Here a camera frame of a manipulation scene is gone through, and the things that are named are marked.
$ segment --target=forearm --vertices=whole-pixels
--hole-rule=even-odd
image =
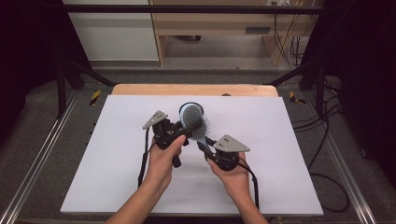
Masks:
[[[162,195],[163,192],[159,190],[156,183],[144,181],[140,188],[106,224],[143,223]]]
[[[253,200],[251,200],[250,195],[233,197],[233,202],[241,214],[242,219],[244,219],[245,224],[267,224],[267,220],[262,215],[260,210],[256,207]]]

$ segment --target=black grip handle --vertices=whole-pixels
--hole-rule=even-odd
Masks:
[[[174,156],[172,159],[172,164],[174,165],[175,168],[181,166],[181,161],[179,156]]]

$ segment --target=wall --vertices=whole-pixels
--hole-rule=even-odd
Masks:
[[[148,5],[147,0],[64,0],[65,4]],[[90,61],[158,61],[149,14],[69,13]]]

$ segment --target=person's left hand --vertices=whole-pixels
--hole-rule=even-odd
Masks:
[[[162,150],[154,145],[149,152],[148,172],[145,181],[154,183],[163,193],[172,179],[172,159],[181,153],[181,147],[186,140],[185,135],[178,137],[167,149]]]

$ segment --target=white tabletop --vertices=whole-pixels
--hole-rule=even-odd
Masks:
[[[203,106],[210,123],[208,137],[224,134],[251,148],[247,163],[257,176],[261,212],[268,216],[322,215],[317,194],[280,97],[248,96],[126,96],[110,95],[61,212],[116,212],[137,188],[145,131],[157,111],[179,120],[187,102]],[[233,216],[238,210],[220,180],[212,174],[196,142],[182,148],[182,165],[153,215]]]

